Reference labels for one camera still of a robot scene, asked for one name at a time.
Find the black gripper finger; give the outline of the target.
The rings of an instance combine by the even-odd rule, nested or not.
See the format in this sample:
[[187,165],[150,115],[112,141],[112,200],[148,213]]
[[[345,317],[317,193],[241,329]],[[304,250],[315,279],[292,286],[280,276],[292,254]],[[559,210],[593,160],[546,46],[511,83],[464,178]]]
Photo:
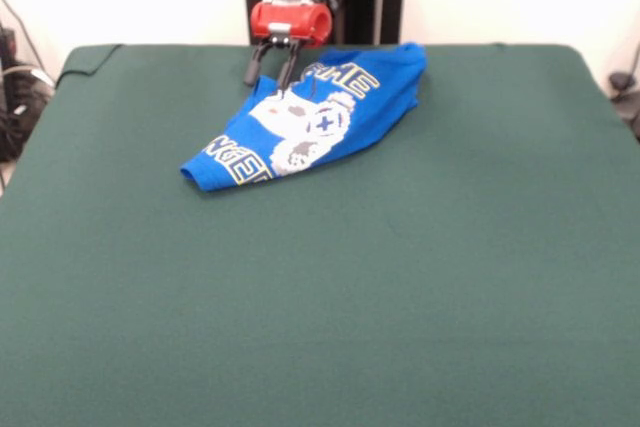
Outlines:
[[253,87],[257,82],[261,72],[262,59],[270,49],[271,42],[269,40],[262,40],[255,46],[244,75],[243,83],[246,86]]
[[277,90],[284,92],[290,82],[293,74],[294,67],[299,57],[300,50],[302,49],[301,41],[291,41],[285,45],[288,49],[288,57],[286,58],[277,79]]

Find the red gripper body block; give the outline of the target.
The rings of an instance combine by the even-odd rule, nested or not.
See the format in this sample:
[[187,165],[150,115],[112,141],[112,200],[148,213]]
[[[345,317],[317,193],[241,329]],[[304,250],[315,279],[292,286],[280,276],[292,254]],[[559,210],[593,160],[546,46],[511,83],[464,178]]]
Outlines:
[[250,28],[254,37],[275,45],[318,46],[332,32],[333,14],[314,0],[261,0],[252,8]]

